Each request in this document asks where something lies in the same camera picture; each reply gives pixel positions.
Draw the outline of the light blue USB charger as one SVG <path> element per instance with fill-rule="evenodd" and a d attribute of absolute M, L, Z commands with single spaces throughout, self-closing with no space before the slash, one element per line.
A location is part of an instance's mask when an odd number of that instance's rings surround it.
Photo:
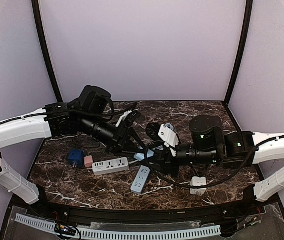
<path fill-rule="evenodd" d="M 144 157 L 145 157 L 145 156 L 144 156 L 144 154 L 142 154 L 142 153 L 136 153 L 136 154 L 134 154 L 134 159 L 137 160 L 137 161 L 139 161 L 139 162 L 143 161 L 143 160 L 145 159 Z"/>

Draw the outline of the white cube socket adapter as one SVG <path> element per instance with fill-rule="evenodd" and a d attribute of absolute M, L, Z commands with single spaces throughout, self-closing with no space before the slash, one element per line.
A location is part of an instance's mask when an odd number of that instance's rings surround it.
<path fill-rule="evenodd" d="M 202 187 L 202 186 L 205 186 L 206 185 L 206 177 L 197 177 L 197 176 L 194 176 L 192 179 L 191 179 L 191 182 L 190 182 L 190 186 L 193 186 L 193 187 Z M 194 196 L 202 196 L 205 194 L 207 188 L 203 187 L 203 188 L 199 188 L 199 189 L 190 189 L 190 194 L 191 195 L 194 195 Z"/>

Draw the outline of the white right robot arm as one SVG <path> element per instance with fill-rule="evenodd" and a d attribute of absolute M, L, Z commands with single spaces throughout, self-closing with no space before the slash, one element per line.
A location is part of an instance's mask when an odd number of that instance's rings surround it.
<path fill-rule="evenodd" d="M 234 173 L 217 185 L 228 181 L 244 167 L 270 160 L 284 159 L 284 133 L 237 131 L 224 134 L 221 119 L 217 116 L 199 115 L 189 122 L 191 143 L 181 143 L 168 125 L 149 123 L 146 134 L 152 139 L 149 149 L 163 147 L 146 163 L 155 173 L 177 177 L 181 166 L 221 165 Z M 265 202 L 284 189 L 284 166 L 263 181 L 247 187 L 246 200 Z"/>

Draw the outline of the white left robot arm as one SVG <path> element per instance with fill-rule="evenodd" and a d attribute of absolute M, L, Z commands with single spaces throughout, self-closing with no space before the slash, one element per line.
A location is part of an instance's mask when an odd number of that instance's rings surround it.
<path fill-rule="evenodd" d="M 111 94 L 87 85 L 70 102 L 57 102 L 33 112 L 0 121 L 0 186 L 27 205 L 46 202 L 45 191 L 18 173 L 13 163 L 30 151 L 29 144 L 38 141 L 83 133 L 102 143 L 116 156 L 140 153 L 144 143 L 132 128 L 140 116 L 132 104 L 115 110 Z"/>

